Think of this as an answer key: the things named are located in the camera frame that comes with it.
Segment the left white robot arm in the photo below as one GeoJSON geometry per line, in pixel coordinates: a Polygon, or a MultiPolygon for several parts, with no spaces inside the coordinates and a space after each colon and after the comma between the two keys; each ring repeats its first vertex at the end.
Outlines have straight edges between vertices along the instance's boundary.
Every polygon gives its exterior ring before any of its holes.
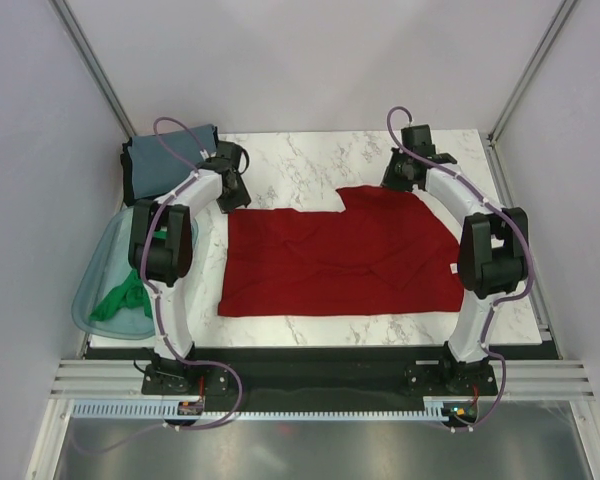
{"type": "Polygon", "coordinates": [[[128,262],[148,295],[155,327],[154,351],[171,362],[165,382],[188,393],[199,382],[199,369],[189,363],[194,340],[187,325],[186,282],[194,261],[195,217],[215,202],[224,214],[251,203],[242,174],[250,165],[240,145],[221,141],[216,154],[203,160],[167,193],[143,199],[132,208],[128,262]]]}

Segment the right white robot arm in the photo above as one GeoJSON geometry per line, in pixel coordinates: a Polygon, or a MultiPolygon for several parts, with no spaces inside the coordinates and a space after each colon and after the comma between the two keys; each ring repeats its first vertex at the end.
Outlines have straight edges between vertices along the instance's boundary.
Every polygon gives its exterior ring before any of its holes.
{"type": "Polygon", "coordinates": [[[447,392],[463,392],[474,381],[470,364],[490,354],[496,307],[526,296],[516,290],[533,282],[527,213],[489,199],[462,172],[457,160],[437,153],[427,125],[390,133],[396,143],[382,185],[395,191],[418,189],[435,197],[461,224],[457,274],[464,297],[456,327],[447,342],[452,360],[438,368],[447,392]]]}

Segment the clear teal plastic bin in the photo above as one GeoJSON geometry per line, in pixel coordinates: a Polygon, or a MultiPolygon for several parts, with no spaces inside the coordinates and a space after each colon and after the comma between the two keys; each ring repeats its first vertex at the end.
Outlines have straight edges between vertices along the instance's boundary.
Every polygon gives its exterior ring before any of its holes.
{"type": "MultiPolygon", "coordinates": [[[[132,216],[133,210],[127,208],[109,222],[77,290],[71,314],[76,326],[86,333],[125,341],[146,340],[155,335],[155,321],[144,314],[142,307],[120,308],[107,320],[93,315],[107,295],[122,286],[133,271],[128,262],[132,216]]],[[[177,344],[192,340],[186,326],[186,286],[187,281],[180,279],[172,289],[161,288],[164,296],[160,301],[160,319],[164,333],[177,344]]]]}

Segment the red t shirt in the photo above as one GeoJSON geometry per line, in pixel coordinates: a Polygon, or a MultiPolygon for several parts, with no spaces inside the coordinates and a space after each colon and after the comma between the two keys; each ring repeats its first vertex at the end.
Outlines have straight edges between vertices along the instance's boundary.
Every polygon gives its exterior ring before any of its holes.
{"type": "Polygon", "coordinates": [[[224,317],[456,313],[459,245],[415,194],[338,189],[341,212],[239,210],[228,217],[224,317]]]}

